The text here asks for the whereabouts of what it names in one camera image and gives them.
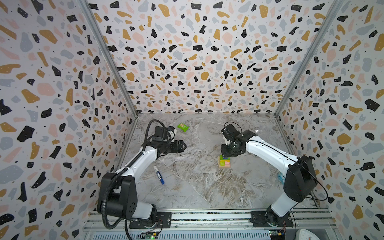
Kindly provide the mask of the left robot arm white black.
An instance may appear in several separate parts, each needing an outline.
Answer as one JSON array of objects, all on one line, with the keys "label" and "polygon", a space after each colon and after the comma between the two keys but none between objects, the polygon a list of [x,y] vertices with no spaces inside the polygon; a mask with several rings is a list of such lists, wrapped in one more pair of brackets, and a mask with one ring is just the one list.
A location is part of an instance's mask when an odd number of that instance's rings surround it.
[{"label": "left robot arm white black", "polygon": [[182,153],[187,148],[182,140],[175,140],[174,127],[156,126],[155,133],[146,137],[140,151],[114,173],[102,177],[97,211],[103,221],[108,217],[122,220],[153,220],[156,206],[138,200],[136,179],[163,155]]}]

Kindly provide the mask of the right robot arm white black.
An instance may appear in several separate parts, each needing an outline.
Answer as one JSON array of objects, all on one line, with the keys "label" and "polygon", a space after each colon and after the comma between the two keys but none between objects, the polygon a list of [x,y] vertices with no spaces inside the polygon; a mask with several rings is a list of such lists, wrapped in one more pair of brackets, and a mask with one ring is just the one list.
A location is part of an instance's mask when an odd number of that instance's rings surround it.
[{"label": "right robot arm white black", "polygon": [[267,208],[263,215],[255,217],[255,224],[278,227],[289,215],[290,210],[314,190],[318,181],[312,160],[306,156],[297,157],[267,143],[256,133],[240,132],[232,124],[224,126],[221,133],[226,141],[221,145],[224,158],[253,154],[280,171],[285,178],[282,194]]}]

